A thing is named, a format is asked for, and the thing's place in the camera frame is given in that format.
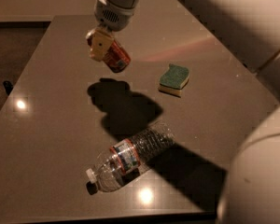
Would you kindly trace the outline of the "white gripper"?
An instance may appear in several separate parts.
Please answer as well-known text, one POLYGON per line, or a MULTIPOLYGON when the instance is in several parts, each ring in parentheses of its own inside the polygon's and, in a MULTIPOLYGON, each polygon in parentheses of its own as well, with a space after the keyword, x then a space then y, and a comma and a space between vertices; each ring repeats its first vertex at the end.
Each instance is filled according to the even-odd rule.
MULTIPOLYGON (((96 20, 115 32, 123 30, 129 24, 133 12, 133 8, 118 7, 107 0, 96 0, 94 6, 96 20)), ((86 40, 91 47, 91 57, 100 62, 110 49, 114 36, 106 29, 93 28, 87 32, 86 40)))

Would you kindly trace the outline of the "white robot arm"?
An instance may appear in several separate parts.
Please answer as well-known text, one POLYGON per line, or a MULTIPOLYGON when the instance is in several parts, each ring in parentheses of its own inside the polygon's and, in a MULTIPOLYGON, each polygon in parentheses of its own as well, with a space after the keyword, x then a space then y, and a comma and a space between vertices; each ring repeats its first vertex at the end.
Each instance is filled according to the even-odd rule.
POLYGON ((96 0, 135 61, 90 85, 103 127, 137 135, 144 164, 107 188, 156 178, 158 206, 216 224, 280 224, 280 0, 96 0))

